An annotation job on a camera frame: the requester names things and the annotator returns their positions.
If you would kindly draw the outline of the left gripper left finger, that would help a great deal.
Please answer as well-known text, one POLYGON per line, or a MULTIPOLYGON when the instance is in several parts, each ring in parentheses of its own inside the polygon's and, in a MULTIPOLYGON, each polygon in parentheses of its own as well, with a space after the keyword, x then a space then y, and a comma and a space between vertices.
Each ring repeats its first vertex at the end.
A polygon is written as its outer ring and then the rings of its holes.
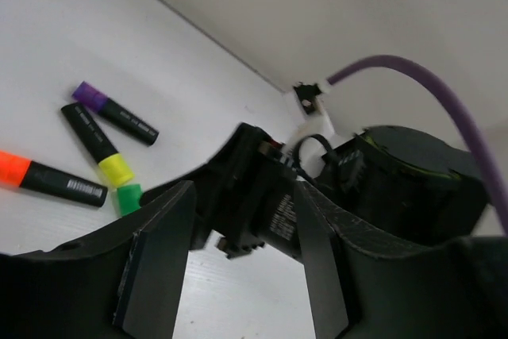
POLYGON ((195 205, 181 182, 52 251, 2 255, 2 337, 171 337, 195 205))

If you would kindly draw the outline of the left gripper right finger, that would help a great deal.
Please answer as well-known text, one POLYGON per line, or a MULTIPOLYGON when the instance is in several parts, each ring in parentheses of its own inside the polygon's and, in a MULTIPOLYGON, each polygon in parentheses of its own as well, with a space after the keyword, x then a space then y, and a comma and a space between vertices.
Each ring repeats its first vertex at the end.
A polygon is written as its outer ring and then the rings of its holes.
POLYGON ((304 182, 294 209, 317 337, 506 337, 505 237, 416 245, 304 182))

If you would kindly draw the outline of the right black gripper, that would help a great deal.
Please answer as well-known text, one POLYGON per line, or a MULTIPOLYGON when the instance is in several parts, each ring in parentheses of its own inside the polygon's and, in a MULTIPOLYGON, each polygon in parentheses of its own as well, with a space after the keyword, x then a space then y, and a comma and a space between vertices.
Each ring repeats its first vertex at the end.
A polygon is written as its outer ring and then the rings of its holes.
POLYGON ((472 155, 416 129, 366 128, 333 147, 313 134, 323 168, 308 174, 305 143, 284 152, 262 129, 242 123, 219 151, 186 173, 197 192, 190 246, 212 232, 229 258, 270 245, 302 259, 294 196, 303 179, 327 198, 325 224, 341 244, 382 260, 401 260, 471 234, 489 197, 472 155))

